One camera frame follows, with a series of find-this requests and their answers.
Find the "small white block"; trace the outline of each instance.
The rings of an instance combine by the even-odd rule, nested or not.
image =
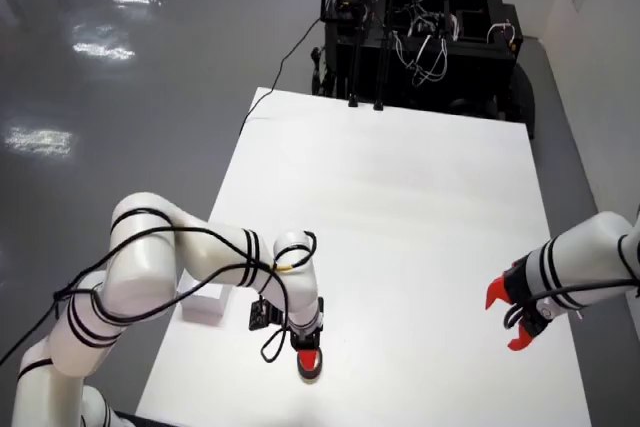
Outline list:
[[[178,285],[178,294],[182,294],[198,284],[188,272],[182,274]],[[184,299],[181,304],[183,310],[195,310],[221,316],[229,299],[230,285],[207,284],[200,290]]]

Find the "gray floor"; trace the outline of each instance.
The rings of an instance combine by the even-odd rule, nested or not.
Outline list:
[[[0,351],[106,251],[126,194],[155,191],[208,216],[255,88],[271,83],[318,2],[0,2]],[[280,88],[308,92],[309,51],[321,42],[317,28]],[[544,50],[527,42],[521,62],[537,96],[533,151],[555,235],[595,205]],[[640,391],[640,347],[628,309],[614,300],[586,314],[572,326],[593,425],[629,425],[640,413],[629,396]],[[135,411],[167,321],[130,329],[89,380],[116,408]],[[21,353],[0,371],[2,425]]]

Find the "white tabletop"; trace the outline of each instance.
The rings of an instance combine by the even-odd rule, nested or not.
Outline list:
[[[256,97],[264,89],[259,89]],[[523,125],[275,92],[238,142],[211,219],[272,245],[318,236],[324,368],[298,376],[247,330],[176,309],[137,415],[189,427],[588,426],[568,319],[522,352],[489,283],[549,237]]]

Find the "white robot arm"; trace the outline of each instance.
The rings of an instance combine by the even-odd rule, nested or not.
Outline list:
[[[496,299],[513,306],[506,328],[518,324],[509,343],[522,350],[547,325],[568,311],[640,289],[640,220],[635,227],[602,212],[516,260],[487,291],[486,308]]]
[[[91,427],[107,420],[111,423],[104,425],[130,425],[115,416],[95,389],[83,386],[84,378],[101,365],[128,325],[162,315],[167,303],[178,300],[176,254],[198,281],[215,278],[216,283],[258,291],[261,300],[252,308],[257,328],[274,314],[288,312],[280,314],[278,323],[291,332],[298,369],[307,378],[319,374],[323,309],[311,259],[312,234],[278,237],[276,265],[255,232],[203,222],[162,197],[139,193],[116,207],[111,249],[106,270],[88,269],[77,286],[72,282],[63,289],[69,299],[64,312],[49,336],[25,353],[13,427]]]

